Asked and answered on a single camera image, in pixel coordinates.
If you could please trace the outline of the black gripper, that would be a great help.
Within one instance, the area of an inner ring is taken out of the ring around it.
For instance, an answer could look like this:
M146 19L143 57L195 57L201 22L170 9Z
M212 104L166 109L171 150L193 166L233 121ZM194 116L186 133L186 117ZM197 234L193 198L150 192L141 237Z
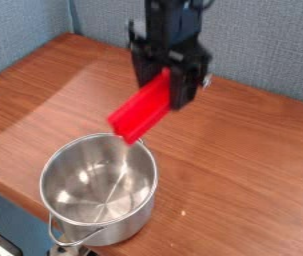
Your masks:
M212 82L212 55L199 42L213 0L145 0L145 20L129 21L129 42L138 86L170 75L170 108L181 110Z

